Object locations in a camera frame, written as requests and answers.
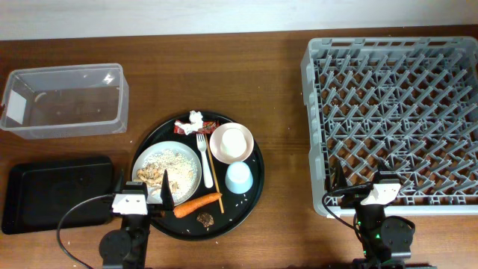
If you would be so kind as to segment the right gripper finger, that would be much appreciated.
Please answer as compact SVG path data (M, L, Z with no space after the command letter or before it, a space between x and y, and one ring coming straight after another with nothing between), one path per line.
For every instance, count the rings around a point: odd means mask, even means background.
M333 165L333 180L331 184L331 190L336 191L338 189L346 188L348 186L347 179L344 175L343 167L341 166L341 162L336 160Z
M377 165L377 171L374 173L374 181L375 182L380 182L384 179L390 179L391 174L389 172L389 169L386 167L384 161L379 161Z

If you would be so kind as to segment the orange carrot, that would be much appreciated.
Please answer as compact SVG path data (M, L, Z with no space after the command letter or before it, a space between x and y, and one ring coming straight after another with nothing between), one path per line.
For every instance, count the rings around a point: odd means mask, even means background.
M187 201L185 203L182 203L181 205L178 205L174 208L173 214L177 218L183 218L198 208L201 208L205 205L208 205L210 203L216 202L221 198L222 194L221 193L212 193L212 194L207 194L203 197L199 197L197 199Z

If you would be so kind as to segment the pile of rice and shells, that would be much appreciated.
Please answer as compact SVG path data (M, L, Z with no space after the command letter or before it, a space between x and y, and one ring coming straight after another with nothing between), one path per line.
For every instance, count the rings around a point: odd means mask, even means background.
M168 173L168 181L175 201L181 199L193 187L197 166L184 154L165 149L151 154L145 163L136 170L135 180L145 182L152 189L152 195L158 196L164 177Z

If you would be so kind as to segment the grey plate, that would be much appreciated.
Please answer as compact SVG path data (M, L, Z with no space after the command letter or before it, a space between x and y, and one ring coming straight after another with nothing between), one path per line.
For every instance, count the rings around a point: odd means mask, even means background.
M201 179L202 179L201 162L198 156L196 155L196 153L189 146L183 143L175 142L175 141L164 141L164 142L156 143L152 146L147 147L146 150L143 151L137 157L132 168L131 178L134 182L140 182L135 180L136 170L139 169L140 166L145 163L146 158L148 158L151 154L160 153L161 151L165 149L169 149L174 152L179 152L184 154L187 158L192 159L193 163L197 166L196 168L197 174L196 174L195 181L193 183L193 187L181 199L177 201L174 200L174 204L179 205L183 202L186 202L188 199L190 199L193 196L193 194L196 192L197 188L199 187L199 183L201 182ZM160 196L161 193L158 196L153 196L152 189L149 188L148 186L147 186L147 189L149 194L148 194L146 202L148 204L161 204L162 203L161 196Z

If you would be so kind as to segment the brown food scrap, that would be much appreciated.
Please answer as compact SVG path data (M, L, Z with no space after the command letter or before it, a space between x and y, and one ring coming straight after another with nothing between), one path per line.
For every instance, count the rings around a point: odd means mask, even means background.
M208 228L214 224L213 216L206 212L199 213L196 220L199 221L205 228Z

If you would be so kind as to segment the light blue cup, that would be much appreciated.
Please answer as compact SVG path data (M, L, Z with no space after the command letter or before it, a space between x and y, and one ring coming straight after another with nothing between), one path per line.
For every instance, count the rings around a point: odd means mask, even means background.
M230 164L226 171L226 187L234 194L245 194L253 183L252 172L249 166L242 161Z

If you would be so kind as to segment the red snack wrapper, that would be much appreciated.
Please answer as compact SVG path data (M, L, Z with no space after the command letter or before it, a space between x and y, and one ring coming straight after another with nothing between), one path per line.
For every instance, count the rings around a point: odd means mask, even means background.
M176 120L174 123L173 132L179 135L191 135L193 133L210 135L219 126L220 124L217 121L206 121L201 123L183 123L179 120Z

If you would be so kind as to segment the white tissue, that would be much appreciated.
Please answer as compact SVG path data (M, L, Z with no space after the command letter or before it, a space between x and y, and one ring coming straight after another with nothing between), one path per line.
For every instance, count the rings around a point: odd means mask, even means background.
M190 135L198 132L203 127L203 115L200 111L190 111L189 122L175 121L174 132L180 135Z

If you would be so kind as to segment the white cup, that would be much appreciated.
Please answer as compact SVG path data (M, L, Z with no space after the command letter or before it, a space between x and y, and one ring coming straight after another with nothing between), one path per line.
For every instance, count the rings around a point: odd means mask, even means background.
M231 128L224 131L220 150L224 155L237 158L246 151L246 140L240 129Z

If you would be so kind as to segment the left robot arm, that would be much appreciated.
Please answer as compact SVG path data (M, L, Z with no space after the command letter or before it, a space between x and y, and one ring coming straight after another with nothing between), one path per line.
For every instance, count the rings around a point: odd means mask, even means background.
M114 191L111 211L122 218L121 227L101 239L99 254L102 267L108 269L144 268L151 221L174 209L168 172L164 171L161 203L148 204L149 192L144 182L120 180Z

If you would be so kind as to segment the grey dishwasher rack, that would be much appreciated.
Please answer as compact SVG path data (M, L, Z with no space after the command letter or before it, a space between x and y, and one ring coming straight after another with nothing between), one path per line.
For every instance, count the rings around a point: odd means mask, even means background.
M475 38L314 38L300 66L319 215L354 212L330 194L336 160L348 185L379 161L400 177L388 214L477 213Z

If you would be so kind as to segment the round black serving tray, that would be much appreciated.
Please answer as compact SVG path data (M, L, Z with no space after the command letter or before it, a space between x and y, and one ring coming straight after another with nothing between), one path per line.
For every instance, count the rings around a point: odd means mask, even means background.
M182 122L188 120L189 114L179 114L168 119L165 123L156 127L141 142L133 160L146 150L147 147L164 141L175 141L189 146L197 156L200 152L196 146L196 138L194 135L175 134L173 132L174 122L180 120ZM256 142L252 154L245 160L249 166L253 183L252 187L245 194L234 194L229 191L225 184L227 164L217 159L214 160L214 166L217 174L220 192L222 194L224 214L221 214L218 202L205 205L195 212L183 218L177 218L171 211L168 211L163 217L155 217L151 221L151 225L165 235L185 241L203 241L217 236L224 235L239 226L252 212L255 205L259 201L262 189L264 187L264 160L261 150ZM214 224L205 228L196 220L199 213L206 212L213 216Z

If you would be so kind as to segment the white plastic fork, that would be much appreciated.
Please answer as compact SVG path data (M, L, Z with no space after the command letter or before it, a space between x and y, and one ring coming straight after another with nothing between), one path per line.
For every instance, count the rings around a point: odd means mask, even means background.
M201 153L202 174L203 174L205 187L212 188L214 186L214 183L213 183L213 178L211 174L211 169L208 163L208 157L206 156L207 145L206 145L204 134L200 134L200 133L196 134L196 144L197 144L198 150Z

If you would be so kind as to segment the black rectangular tray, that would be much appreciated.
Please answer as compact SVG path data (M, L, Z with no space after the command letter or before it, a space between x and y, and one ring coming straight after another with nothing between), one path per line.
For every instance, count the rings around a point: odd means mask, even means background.
M110 194L109 157L17 164L8 176L1 230L13 235L53 230L75 205Z

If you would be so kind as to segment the clear plastic bin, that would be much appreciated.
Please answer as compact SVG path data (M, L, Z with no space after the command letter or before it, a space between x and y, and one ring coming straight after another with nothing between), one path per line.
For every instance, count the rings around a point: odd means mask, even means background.
M120 64L12 71L1 130L27 140L124 133L129 86Z

